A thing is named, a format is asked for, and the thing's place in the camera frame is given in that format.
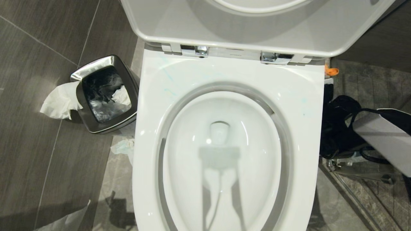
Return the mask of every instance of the chrome hinge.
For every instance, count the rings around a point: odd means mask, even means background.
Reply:
[[[276,64],[276,65],[287,65],[294,55],[289,54],[279,54],[273,52],[261,52],[261,63],[264,64]]]
[[[181,54],[191,57],[207,57],[208,46],[186,46],[181,45]]]

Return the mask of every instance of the white toilet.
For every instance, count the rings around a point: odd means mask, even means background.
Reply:
[[[393,0],[122,0],[147,42],[133,164],[140,231],[306,229],[324,60]]]

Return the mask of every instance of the toilet bowl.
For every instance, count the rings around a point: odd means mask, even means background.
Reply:
[[[148,42],[133,163],[139,230],[306,230],[322,57],[349,48],[392,2],[306,1],[248,16],[209,1],[122,0]]]

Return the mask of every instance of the orange object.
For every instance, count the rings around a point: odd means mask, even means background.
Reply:
[[[338,75],[338,73],[339,73],[338,68],[328,68],[328,65],[326,65],[326,75],[334,76],[334,75]]]

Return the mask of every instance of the stainless steel trash can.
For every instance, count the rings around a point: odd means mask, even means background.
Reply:
[[[136,120],[139,77],[118,56],[110,55],[81,67],[70,81],[80,81],[76,94],[83,109],[78,112],[89,132],[112,133]],[[128,105],[111,99],[123,85],[131,102]]]

